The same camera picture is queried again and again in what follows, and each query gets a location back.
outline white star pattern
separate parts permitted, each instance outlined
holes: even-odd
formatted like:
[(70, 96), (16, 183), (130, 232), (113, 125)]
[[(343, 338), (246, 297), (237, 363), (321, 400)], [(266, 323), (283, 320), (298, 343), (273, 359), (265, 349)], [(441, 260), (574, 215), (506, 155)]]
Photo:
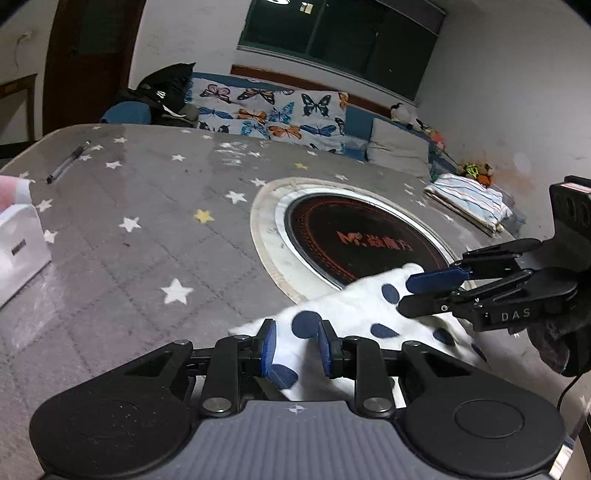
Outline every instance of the white star pattern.
[(216, 152), (219, 152), (219, 153), (231, 153), (233, 155), (241, 155), (243, 157), (246, 157), (246, 154), (245, 153), (237, 152), (236, 150), (216, 150)]
[(246, 201), (243, 193), (236, 193), (231, 190), (226, 195), (226, 198), (230, 199), (234, 205), (236, 205), (238, 202), (245, 202)]
[(164, 298), (164, 304), (169, 304), (174, 301), (179, 301), (180, 303), (187, 304), (187, 295), (189, 295), (192, 291), (192, 287), (183, 287), (181, 282), (178, 281), (178, 278), (175, 278), (169, 287), (160, 287), (166, 297)]
[(267, 184), (265, 180), (259, 179), (249, 180), (249, 182), (253, 183), (256, 187), (264, 187)]
[(128, 233), (131, 233), (134, 228), (142, 228), (141, 225), (138, 224), (139, 217), (135, 217), (133, 220), (131, 218), (125, 217), (123, 219), (123, 223), (120, 223), (119, 226), (121, 228), (125, 228)]
[(39, 205), (35, 205), (35, 208), (37, 210), (39, 210), (39, 212), (45, 212), (45, 210), (47, 210), (48, 208), (51, 208), (52, 202), (53, 202), (53, 199), (42, 200)]
[(56, 235), (58, 232), (50, 232), (49, 230), (45, 230), (43, 232), (43, 238), (48, 244), (54, 244), (56, 242)]
[(298, 413), (302, 413), (304, 410), (308, 410), (308, 409), (305, 407), (302, 407), (301, 405), (292, 405), (287, 410), (289, 410), (290, 412), (295, 413), (297, 415)]

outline window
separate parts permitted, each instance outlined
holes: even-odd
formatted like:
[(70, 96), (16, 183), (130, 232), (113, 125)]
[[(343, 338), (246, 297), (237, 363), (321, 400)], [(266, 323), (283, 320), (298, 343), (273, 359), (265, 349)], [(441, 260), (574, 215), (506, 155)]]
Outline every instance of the window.
[(254, 0), (240, 43), (320, 63), (414, 99), (443, 18), (424, 0)]

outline sofa cushion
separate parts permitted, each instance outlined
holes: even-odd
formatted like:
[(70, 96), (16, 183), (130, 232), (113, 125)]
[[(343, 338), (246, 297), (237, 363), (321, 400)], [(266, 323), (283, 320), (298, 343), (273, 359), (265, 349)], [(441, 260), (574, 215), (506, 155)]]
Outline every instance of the sofa cushion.
[(367, 149), (370, 162), (430, 181), (428, 154), (429, 143), (426, 140), (374, 118)]

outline striped towel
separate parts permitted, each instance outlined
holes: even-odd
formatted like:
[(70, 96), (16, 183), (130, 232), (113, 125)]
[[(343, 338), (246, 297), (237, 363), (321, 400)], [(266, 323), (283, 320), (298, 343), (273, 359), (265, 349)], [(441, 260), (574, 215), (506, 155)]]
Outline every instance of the striped towel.
[(441, 175), (424, 192), (489, 232), (498, 231), (501, 222), (512, 215), (501, 192), (451, 173)]

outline wooden trim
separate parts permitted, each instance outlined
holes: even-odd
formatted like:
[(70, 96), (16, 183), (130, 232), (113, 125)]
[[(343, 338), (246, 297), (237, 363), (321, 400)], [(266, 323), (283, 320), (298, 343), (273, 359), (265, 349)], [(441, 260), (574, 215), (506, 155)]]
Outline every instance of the wooden trim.
[(23, 90), (27, 91), (27, 138), (29, 142), (35, 141), (35, 79), (33, 73), (10, 82), (0, 84), (0, 100)]
[[(232, 65), (230, 74), (238, 75), (242, 77), (256, 78), (271, 83), (280, 83), (282, 85), (291, 86), (301, 90), (330, 90), (339, 91), (338, 88), (333, 88), (321, 83), (312, 82), (311, 80), (304, 80), (299, 77), (287, 75), (285, 73), (272, 72), (270, 70), (256, 69), (253, 67), (247, 67), (245, 65)], [(380, 105), (378, 103), (367, 100), (363, 97), (349, 94), (349, 103), (355, 105), (370, 112), (377, 113), (386, 118), (390, 118), (390, 108)]]

